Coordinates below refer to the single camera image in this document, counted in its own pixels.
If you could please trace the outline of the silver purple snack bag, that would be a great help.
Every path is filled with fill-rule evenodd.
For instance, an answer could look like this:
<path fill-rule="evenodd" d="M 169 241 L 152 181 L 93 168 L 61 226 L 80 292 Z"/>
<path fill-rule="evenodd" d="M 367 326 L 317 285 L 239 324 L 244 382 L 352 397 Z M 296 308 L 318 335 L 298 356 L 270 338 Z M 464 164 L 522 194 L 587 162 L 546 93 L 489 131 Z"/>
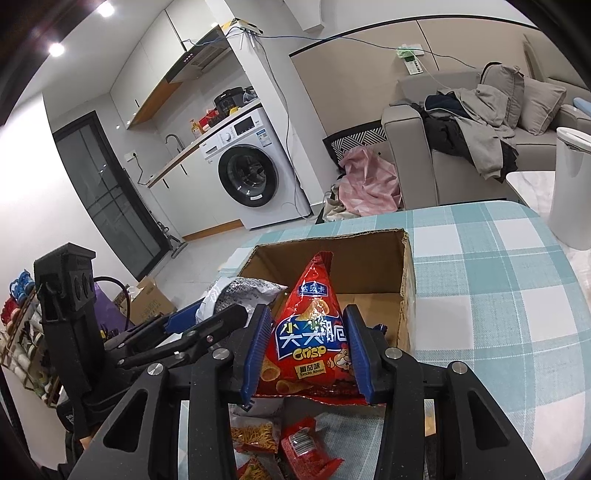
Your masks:
<path fill-rule="evenodd" d="M 194 315 L 195 323 L 204 322 L 233 304 L 245 308 L 246 323 L 249 323 L 257 305 L 270 305 L 286 291 L 286 285 L 263 279 L 221 277 L 204 294 L 204 299 Z"/>

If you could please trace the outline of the red triangular crisp bag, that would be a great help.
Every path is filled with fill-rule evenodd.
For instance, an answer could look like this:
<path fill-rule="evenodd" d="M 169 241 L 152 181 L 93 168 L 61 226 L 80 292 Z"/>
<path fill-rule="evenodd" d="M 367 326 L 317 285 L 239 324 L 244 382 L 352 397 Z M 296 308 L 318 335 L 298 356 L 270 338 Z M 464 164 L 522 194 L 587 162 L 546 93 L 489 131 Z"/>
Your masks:
<path fill-rule="evenodd" d="M 363 405 L 342 309 L 332 288 L 332 253 L 311 258 L 273 321 L 259 372 L 259 397 L 303 397 Z"/>

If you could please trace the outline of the small red snack packet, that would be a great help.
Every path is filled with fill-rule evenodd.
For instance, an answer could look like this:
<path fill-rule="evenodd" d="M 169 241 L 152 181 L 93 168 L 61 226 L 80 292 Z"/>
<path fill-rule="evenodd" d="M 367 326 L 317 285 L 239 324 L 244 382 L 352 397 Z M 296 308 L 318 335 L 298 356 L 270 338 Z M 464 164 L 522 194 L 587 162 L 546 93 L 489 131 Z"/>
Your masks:
<path fill-rule="evenodd" d="M 280 448 L 298 480 L 330 479 L 344 463 L 342 458 L 331 456 L 325 450 L 313 417 L 287 426 L 281 434 Z"/>

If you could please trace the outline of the white red noodle snack bag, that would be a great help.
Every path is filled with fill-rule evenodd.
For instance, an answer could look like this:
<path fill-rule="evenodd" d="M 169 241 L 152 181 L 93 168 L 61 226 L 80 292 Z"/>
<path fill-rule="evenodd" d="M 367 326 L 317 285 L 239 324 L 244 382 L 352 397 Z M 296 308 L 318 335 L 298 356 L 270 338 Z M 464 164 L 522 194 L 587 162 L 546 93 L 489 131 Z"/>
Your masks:
<path fill-rule="evenodd" d="M 235 453 L 236 478 L 283 480 L 283 473 L 273 455 Z"/>

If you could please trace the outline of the small noodle snack bag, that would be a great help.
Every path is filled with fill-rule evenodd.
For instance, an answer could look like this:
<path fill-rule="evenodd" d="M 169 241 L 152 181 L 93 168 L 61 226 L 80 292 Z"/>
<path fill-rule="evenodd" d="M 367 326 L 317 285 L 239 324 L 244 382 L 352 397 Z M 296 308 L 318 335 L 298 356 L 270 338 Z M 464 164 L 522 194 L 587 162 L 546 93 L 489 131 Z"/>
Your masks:
<path fill-rule="evenodd" d="M 283 399 L 255 398 L 245 410 L 228 407 L 232 445 L 238 452 L 276 454 L 280 447 Z"/>

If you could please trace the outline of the small cardboard box on floor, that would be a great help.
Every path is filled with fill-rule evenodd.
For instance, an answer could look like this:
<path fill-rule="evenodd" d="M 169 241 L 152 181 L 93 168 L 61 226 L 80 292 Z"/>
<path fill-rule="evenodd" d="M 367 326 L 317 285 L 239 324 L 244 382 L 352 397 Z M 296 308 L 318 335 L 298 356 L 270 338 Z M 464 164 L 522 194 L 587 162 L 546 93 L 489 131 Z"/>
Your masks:
<path fill-rule="evenodd" d="M 128 286 L 130 316 L 132 325 L 141 323 L 161 314 L 169 315 L 176 306 L 159 290 L 154 279 L 144 277 L 136 286 Z"/>

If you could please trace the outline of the purple bag on floor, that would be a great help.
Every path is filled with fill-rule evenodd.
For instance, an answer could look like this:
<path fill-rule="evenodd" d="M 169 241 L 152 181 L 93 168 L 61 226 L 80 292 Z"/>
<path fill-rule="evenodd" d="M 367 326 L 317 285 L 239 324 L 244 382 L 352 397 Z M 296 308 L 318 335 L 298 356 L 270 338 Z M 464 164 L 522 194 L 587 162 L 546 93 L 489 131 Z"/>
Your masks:
<path fill-rule="evenodd" d="M 124 332 L 129 324 L 119 308 L 104 294 L 98 284 L 94 285 L 96 301 L 94 311 L 97 325 L 105 340 Z"/>

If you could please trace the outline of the shoe rack with shoes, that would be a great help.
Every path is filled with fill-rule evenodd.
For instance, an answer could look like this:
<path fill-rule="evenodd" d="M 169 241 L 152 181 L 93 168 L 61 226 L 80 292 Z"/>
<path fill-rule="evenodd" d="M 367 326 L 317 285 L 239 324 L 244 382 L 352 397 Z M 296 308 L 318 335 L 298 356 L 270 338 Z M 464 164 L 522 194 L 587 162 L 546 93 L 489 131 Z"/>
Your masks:
<path fill-rule="evenodd" d="M 61 382 L 51 364 L 40 301 L 27 270 L 10 283 L 9 296 L 1 308 L 1 364 L 47 407 L 56 407 Z"/>

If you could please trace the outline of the teal checked tablecloth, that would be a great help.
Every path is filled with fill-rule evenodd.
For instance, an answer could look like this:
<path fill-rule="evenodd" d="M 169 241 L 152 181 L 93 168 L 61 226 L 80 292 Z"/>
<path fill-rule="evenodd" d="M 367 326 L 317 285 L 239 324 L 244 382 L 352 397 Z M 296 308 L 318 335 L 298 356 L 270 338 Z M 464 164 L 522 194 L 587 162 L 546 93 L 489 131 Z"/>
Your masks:
<path fill-rule="evenodd" d="M 487 201 L 270 232 L 259 243 L 387 229 L 411 240 L 419 360 L 467 363 L 544 475 L 565 478 L 590 444 L 590 311 L 544 221 Z"/>

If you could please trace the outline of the white front-load washing machine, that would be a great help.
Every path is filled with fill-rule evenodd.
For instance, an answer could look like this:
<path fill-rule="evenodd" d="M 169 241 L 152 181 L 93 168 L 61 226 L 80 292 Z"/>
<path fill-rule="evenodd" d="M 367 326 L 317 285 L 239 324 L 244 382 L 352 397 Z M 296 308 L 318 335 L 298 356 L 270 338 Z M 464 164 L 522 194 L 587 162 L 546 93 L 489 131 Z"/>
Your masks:
<path fill-rule="evenodd" d="M 311 216 L 297 173 L 262 106 L 232 119 L 199 151 L 246 229 Z"/>

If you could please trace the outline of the black glass door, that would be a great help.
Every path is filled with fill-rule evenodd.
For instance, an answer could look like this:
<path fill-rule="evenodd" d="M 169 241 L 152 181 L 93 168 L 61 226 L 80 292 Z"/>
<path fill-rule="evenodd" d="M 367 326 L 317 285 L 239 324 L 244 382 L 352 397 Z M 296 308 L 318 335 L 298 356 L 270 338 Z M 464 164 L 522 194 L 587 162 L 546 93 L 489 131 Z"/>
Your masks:
<path fill-rule="evenodd" d="M 53 134 L 60 159 L 93 224 L 135 280 L 170 250 L 92 111 Z"/>

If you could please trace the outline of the SF Express cardboard box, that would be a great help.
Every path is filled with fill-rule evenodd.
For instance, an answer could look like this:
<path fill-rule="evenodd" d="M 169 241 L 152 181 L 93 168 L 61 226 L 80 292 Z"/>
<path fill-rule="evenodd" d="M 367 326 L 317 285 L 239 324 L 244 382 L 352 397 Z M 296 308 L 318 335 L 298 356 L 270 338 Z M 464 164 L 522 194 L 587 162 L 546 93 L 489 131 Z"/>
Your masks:
<path fill-rule="evenodd" d="M 332 252 L 329 278 L 339 305 L 358 305 L 367 325 L 387 326 L 389 345 L 410 353 L 416 280 L 410 236 L 402 229 L 258 245 L 238 275 L 291 288 L 321 251 Z"/>

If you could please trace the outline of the pink cloth on chair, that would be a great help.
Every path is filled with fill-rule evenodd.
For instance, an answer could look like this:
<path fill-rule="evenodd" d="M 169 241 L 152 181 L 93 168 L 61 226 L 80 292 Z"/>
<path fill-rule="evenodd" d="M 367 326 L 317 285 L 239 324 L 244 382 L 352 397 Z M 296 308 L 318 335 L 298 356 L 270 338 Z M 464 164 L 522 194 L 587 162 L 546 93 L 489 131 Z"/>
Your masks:
<path fill-rule="evenodd" d="M 346 171 L 339 181 L 339 200 L 349 213 L 363 217 L 401 209 L 402 191 L 393 163 L 372 149 L 356 146 L 339 165 Z"/>

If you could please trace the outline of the white cylindrical kettle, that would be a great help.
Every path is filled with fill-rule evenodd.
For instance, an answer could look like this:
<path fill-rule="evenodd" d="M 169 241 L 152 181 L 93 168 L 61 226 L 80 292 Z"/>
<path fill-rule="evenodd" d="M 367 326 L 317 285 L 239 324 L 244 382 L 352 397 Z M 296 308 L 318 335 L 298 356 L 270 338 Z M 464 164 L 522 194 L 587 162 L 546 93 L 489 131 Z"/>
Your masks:
<path fill-rule="evenodd" d="M 589 250 L 590 135 L 569 127 L 559 127 L 556 133 L 556 170 L 548 225 L 565 245 Z"/>

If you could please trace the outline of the range hood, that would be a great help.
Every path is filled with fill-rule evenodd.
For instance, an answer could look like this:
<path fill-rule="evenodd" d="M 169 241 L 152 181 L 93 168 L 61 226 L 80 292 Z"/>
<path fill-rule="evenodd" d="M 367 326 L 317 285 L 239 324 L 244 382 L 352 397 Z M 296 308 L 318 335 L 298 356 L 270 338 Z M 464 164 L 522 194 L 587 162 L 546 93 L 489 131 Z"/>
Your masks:
<path fill-rule="evenodd" d="M 200 78 L 231 53 L 228 40 L 219 26 L 212 28 L 200 40 L 189 43 L 190 48 L 165 75 L 169 84 Z"/>

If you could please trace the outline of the black patterned chair back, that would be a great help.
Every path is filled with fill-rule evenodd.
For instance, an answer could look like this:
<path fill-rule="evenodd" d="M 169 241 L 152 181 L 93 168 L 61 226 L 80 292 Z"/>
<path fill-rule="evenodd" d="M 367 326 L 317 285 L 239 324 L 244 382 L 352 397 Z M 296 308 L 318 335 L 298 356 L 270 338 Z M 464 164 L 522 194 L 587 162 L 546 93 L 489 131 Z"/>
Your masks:
<path fill-rule="evenodd" d="M 322 140 L 329 158 L 332 159 L 341 174 L 345 173 L 341 161 L 349 150 L 359 146 L 370 147 L 386 141 L 387 136 L 380 120 L 346 128 Z"/>

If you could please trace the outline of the grey sofa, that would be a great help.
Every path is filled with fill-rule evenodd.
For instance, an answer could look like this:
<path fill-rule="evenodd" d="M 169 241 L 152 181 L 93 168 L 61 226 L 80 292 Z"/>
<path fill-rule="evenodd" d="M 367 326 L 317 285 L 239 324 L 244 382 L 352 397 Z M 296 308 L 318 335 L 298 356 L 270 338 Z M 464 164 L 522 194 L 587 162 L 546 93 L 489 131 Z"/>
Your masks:
<path fill-rule="evenodd" d="M 515 199 L 509 174 L 554 170 L 558 129 L 590 130 L 566 96 L 499 62 L 400 79 L 382 125 L 405 207 Z"/>

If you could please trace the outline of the pile of grey clothes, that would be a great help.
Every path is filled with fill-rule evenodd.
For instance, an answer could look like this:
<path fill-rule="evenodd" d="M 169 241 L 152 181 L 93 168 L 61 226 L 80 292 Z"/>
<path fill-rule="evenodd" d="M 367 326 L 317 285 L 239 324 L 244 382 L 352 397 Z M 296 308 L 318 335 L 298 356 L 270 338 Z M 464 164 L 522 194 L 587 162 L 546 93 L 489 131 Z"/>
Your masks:
<path fill-rule="evenodd" d="M 500 183 L 517 170 L 519 153 L 505 124 L 507 96 L 480 84 L 439 91 L 425 98 L 420 115 L 433 150 L 467 160 L 485 180 Z"/>

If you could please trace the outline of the grey sofa cushion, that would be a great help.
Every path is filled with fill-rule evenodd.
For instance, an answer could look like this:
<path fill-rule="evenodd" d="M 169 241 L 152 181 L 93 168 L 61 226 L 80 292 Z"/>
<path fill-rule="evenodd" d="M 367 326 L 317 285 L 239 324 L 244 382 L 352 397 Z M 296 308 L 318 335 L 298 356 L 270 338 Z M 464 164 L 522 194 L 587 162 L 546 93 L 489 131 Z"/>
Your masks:
<path fill-rule="evenodd" d="M 489 62 L 481 74 L 481 83 L 497 88 L 507 100 L 505 124 L 515 129 L 521 117 L 525 98 L 525 77 L 518 66 Z"/>

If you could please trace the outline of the wall socket with green plug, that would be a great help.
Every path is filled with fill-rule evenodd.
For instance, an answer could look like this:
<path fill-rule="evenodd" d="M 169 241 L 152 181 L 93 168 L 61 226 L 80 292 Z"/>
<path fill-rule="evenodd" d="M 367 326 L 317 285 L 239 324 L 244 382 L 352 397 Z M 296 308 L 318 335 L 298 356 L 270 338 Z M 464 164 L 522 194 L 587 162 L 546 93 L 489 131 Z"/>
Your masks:
<path fill-rule="evenodd" d="M 424 72 L 420 57 L 425 54 L 420 44 L 403 44 L 396 48 L 397 55 L 404 61 L 410 75 L 419 75 Z"/>

